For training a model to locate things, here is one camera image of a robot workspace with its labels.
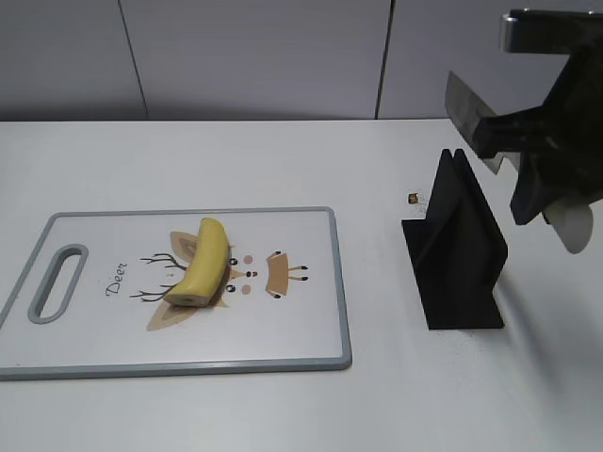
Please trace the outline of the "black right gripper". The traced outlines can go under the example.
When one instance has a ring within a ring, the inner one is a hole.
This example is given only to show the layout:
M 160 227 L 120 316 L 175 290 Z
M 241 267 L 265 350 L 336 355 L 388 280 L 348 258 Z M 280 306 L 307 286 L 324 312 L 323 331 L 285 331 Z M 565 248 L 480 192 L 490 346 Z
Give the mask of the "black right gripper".
M 563 195 L 592 199 L 602 191 L 602 46 L 568 59 L 543 106 L 479 119 L 472 135 L 479 158 L 521 154 L 510 207 L 526 225 Z

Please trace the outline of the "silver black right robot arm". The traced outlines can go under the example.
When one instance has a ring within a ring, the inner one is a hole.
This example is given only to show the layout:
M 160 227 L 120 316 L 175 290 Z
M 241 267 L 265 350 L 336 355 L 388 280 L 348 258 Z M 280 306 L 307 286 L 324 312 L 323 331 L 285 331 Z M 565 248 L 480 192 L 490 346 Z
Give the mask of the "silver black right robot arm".
M 513 9 L 504 19 L 508 53 L 566 55 L 542 104 L 500 117 L 521 155 L 511 200 L 525 225 L 553 202 L 602 190 L 602 16 L 599 13 Z

